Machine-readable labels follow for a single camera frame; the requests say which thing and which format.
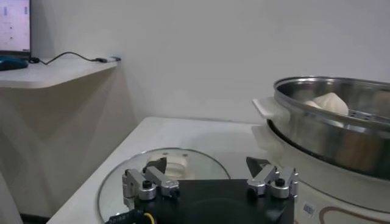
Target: white table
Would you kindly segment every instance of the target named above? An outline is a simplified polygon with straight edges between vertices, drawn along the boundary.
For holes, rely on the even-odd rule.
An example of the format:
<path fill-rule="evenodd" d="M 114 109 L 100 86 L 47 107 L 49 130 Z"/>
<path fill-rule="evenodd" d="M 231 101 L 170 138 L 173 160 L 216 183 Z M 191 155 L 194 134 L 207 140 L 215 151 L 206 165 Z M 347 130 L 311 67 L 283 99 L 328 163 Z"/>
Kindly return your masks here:
<path fill-rule="evenodd" d="M 49 224 L 69 223 L 102 223 L 99 218 L 96 202 L 98 189 L 105 176 L 122 161 L 137 153 L 162 147 L 190 148 L 210 154 L 210 150 L 221 152 L 212 153 L 225 164 L 240 161 L 248 153 L 251 156 L 264 157 L 265 152 L 257 147 L 250 124 L 229 122 L 195 121 L 184 119 L 167 119 L 149 117 L 118 146 L 118 148 L 101 164 L 89 179 L 74 193 L 74 195 L 50 219 Z M 247 172 L 239 171 L 235 165 L 225 167 L 232 178 L 237 178 Z"/>

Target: screw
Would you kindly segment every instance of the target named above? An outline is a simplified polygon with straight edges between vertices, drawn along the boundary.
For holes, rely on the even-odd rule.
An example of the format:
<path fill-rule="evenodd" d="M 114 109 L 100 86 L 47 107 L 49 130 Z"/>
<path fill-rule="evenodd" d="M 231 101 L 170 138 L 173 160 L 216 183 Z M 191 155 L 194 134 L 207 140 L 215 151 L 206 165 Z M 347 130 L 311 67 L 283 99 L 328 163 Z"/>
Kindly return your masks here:
<path fill-rule="evenodd" d="M 284 179 L 278 178 L 277 180 L 275 180 L 275 185 L 277 187 L 283 187 L 285 185 Z"/>
<path fill-rule="evenodd" d="M 150 182 L 149 180 L 144 180 L 142 182 L 142 188 L 144 188 L 144 189 L 152 188 L 152 182 Z"/>

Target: black cable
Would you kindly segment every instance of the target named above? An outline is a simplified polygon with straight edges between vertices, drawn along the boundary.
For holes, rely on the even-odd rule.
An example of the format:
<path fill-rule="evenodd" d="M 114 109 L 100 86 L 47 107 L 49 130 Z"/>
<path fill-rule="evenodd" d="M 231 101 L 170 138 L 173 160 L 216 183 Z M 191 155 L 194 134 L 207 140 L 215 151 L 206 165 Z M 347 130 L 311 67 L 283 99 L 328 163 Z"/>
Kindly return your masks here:
<path fill-rule="evenodd" d="M 78 56 L 78 57 L 80 57 L 80 58 L 82 58 L 82 59 L 84 59 L 84 60 L 86 60 L 86 61 L 101 61 L 101 60 L 103 59 L 103 58 L 89 59 L 89 58 L 86 58 L 86 57 L 84 57 L 84 56 L 82 56 L 82 55 L 80 55 L 80 54 L 78 54 L 78 53 L 68 51 L 68 52 L 64 52 L 64 53 L 62 53 L 62 54 L 59 54 L 58 56 L 54 57 L 52 60 L 49 60 L 48 62 L 44 62 L 44 61 L 42 61 L 42 60 L 40 60 L 40 59 L 38 58 L 38 62 L 40 62 L 40 63 L 42 63 L 42 64 L 44 64 L 44 65 L 48 65 L 48 64 L 52 63 L 53 61 L 55 61 L 56 59 L 58 59 L 58 58 L 60 58 L 60 57 L 62 57 L 62 56 L 64 56 L 64 55 L 66 55 L 66 54 L 73 54 L 73 55 L 76 55 L 76 56 Z M 31 63 L 36 63 L 36 61 L 37 61 L 36 58 L 31 58 L 31 59 L 30 59 L 30 62 L 31 62 Z"/>
<path fill-rule="evenodd" d="M 107 63 L 107 62 L 113 62 L 113 61 L 121 61 L 121 58 L 119 58 L 119 57 L 89 59 L 89 58 L 86 58 L 86 57 L 84 57 L 84 56 L 82 56 L 82 55 L 80 55 L 80 54 L 78 54 L 78 53 L 68 51 L 68 52 L 64 52 L 64 53 L 62 53 L 62 54 L 60 54 L 60 55 L 54 57 L 52 60 L 49 60 L 48 62 L 44 62 L 44 61 L 40 60 L 40 59 L 37 58 L 37 57 L 30 57 L 29 63 L 31 63 L 31 64 L 37 64 L 37 63 L 40 62 L 40 63 L 42 63 L 42 64 L 44 64 L 44 65 L 48 65 L 48 64 L 52 63 L 53 61 L 55 61 L 56 59 L 58 59 L 58 58 L 60 58 L 60 57 L 62 57 L 62 56 L 64 56 L 64 55 L 66 55 L 66 54 L 73 54 L 73 55 L 79 56 L 80 58 L 82 58 L 82 59 L 84 59 L 84 60 L 86 60 L 86 61 L 92 61 L 92 62 L 98 61 L 98 62 L 101 62 L 101 63 Z"/>

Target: glass lid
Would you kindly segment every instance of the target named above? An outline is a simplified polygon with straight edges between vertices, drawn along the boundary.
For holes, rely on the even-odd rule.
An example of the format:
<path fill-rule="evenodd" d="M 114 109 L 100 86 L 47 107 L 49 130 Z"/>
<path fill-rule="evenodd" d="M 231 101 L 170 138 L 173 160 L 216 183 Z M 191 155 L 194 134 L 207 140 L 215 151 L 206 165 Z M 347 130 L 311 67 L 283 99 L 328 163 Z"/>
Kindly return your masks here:
<path fill-rule="evenodd" d="M 128 212 L 123 203 L 122 174 L 126 169 L 142 171 L 149 161 L 166 157 L 165 175 L 175 180 L 230 179 L 226 169 L 214 158 L 190 149 L 155 149 L 133 156 L 115 167 L 99 189 L 97 209 L 104 222 L 113 215 Z"/>

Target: steamed bun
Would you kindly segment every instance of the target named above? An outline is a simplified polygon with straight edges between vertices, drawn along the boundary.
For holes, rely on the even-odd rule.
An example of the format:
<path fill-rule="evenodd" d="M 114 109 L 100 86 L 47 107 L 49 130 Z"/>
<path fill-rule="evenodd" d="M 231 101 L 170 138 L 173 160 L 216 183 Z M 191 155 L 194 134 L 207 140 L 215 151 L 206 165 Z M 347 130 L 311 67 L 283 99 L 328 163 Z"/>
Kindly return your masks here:
<path fill-rule="evenodd" d="M 322 109 L 348 116 L 347 104 L 335 93 L 328 93 L 313 99 Z"/>

